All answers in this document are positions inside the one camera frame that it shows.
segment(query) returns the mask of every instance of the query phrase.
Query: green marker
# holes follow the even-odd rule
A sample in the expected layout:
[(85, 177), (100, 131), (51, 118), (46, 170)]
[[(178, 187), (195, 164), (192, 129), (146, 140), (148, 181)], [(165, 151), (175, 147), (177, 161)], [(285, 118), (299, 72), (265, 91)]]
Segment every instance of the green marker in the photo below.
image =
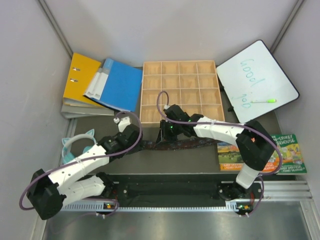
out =
[(277, 102), (277, 99), (275, 99), (275, 98), (265, 100), (265, 101), (259, 101), (259, 100), (251, 101), (252, 104), (262, 104), (262, 103), (274, 104), (276, 102)]

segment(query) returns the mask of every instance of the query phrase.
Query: white wall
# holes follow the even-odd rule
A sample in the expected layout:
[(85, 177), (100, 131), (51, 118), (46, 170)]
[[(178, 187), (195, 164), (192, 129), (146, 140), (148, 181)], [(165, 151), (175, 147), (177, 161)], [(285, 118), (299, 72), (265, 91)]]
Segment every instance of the white wall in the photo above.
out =
[(37, 213), (19, 197), (36, 170), (58, 164), (70, 59), (35, 0), (3, 2), (0, 32), (0, 239), (27, 240)]
[(132, 66), (271, 47), (296, 0), (46, 0), (74, 52)]
[(320, 1), (307, 0), (275, 57), (300, 92), (300, 98), (276, 113), (284, 133), (295, 133), (301, 145), (309, 183), (320, 210)]

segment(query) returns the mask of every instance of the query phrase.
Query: gray floor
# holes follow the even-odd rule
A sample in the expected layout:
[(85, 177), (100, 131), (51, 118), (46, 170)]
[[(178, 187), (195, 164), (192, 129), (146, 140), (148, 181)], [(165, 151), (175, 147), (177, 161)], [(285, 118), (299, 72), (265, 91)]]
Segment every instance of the gray floor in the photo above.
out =
[[(233, 112), (228, 112), (230, 106), (227, 96), (222, 92), (222, 104), (225, 121), (236, 123)], [(280, 134), (280, 128), (274, 112), (269, 112), (257, 120), (270, 134)], [(75, 134), (83, 134), (95, 129), (95, 138), (100, 140), (104, 136), (113, 136), (118, 130), (112, 116), (83, 117), (77, 121)], [(143, 139), (155, 141), (158, 128), (144, 128)], [(72, 153), (76, 156), (82, 153), (85, 146), (92, 144), (90, 140), (79, 140), (72, 145)], [(216, 173), (220, 174), (216, 146), (178, 151), (142, 151), (98, 168), (95, 172), (109, 174), (178, 174), (178, 173)]]
[[(60, 212), (54, 231), (82, 213)], [(264, 202), (250, 218), (233, 212), (119, 212), (103, 220), (84, 216), (43, 240), (311, 240), (298, 202)]]

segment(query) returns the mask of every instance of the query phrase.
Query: headphones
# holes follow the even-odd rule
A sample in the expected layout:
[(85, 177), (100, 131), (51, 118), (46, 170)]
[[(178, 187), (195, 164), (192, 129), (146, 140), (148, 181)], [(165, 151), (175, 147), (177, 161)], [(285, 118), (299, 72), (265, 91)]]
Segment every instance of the headphones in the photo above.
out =
[[(95, 130), (91, 129), (90, 131), (84, 134), (75, 135), (74, 137), (71, 137), (71, 138), (70, 137), (62, 138), (62, 144), (63, 144), (63, 148), (61, 151), (62, 163), (67, 164), (76, 158), (69, 150), (69, 147), (71, 146), (71, 144), (73, 144), (75, 141), (80, 139), (91, 139), (94, 142), (94, 144), (96, 144), (97, 141), (94, 138), (94, 135), (95, 135)], [(83, 149), (82, 153), (84, 154), (85, 152), (89, 151), (91, 148), (92, 146), (86, 146)]]

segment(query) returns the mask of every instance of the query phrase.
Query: wooden compartment tray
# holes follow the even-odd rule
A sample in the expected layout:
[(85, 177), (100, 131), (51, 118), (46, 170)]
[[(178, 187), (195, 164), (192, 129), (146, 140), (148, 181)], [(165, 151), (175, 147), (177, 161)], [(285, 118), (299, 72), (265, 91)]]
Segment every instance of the wooden compartment tray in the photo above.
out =
[[(149, 61), (143, 64), (140, 120), (144, 127), (159, 127), (156, 107), (160, 91), (169, 94), (169, 105), (177, 104), (190, 116), (202, 114), (224, 121), (216, 65), (207, 61)], [(160, 98), (163, 110), (167, 96)]]

